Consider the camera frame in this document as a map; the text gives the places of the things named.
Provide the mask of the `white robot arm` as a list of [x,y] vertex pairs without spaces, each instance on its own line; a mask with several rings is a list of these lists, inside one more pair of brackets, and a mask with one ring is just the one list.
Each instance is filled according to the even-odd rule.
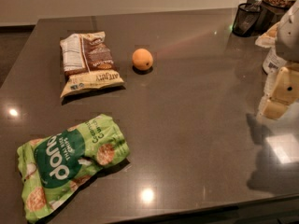
[[299,0],[275,25],[260,35],[255,44],[270,48],[285,63],[266,71],[267,79],[259,113],[279,119],[299,99]]

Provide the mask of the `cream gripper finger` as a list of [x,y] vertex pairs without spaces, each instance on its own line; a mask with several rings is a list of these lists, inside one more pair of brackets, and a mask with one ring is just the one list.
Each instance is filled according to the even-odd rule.
[[264,95],[261,99],[258,110],[260,115],[268,119],[280,119],[288,108],[288,105],[280,103],[279,101],[271,100],[269,96]]
[[291,105],[299,98],[299,72],[289,67],[282,67],[271,91],[272,100]]

